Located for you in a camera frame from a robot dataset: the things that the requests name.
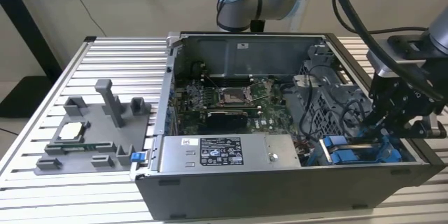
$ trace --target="aluminum table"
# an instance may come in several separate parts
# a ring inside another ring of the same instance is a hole
[[[341,37],[369,75],[368,48],[356,37]],[[97,38],[84,42],[34,115],[0,161],[0,223],[161,223],[152,220],[128,172],[36,176],[33,168],[56,131],[69,96],[102,103],[97,79],[109,78],[121,102],[144,97],[152,104],[145,145],[153,120],[166,60],[164,38]],[[448,126],[448,111],[438,116]],[[448,163],[448,140],[426,140]],[[448,223],[448,169],[420,187],[398,190],[374,209],[193,223]]]

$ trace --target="motherboard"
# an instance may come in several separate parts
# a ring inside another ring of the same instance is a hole
[[[268,133],[297,136],[274,77],[192,80],[176,89],[180,135]]]

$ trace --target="green circuit board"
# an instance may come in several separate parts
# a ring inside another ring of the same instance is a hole
[[[198,82],[176,90],[180,135],[206,134],[205,118],[210,112],[241,112],[246,125],[228,134],[264,132],[297,135],[282,99],[280,85],[268,78],[253,79],[246,87],[204,87]]]

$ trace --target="power supply label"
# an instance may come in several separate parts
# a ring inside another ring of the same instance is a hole
[[[244,165],[238,137],[201,138],[201,165]]]

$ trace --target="black stand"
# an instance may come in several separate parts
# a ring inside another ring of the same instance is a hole
[[[250,21],[250,31],[254,33],[261,33],[264,32],[264,23],[265,20],[252,20]]]
[[[22,1],[0,0],[0,4],[46,75],[26,76],[20,80],[0,103],[0,117],[29,118],[61,74],[61,68]]]

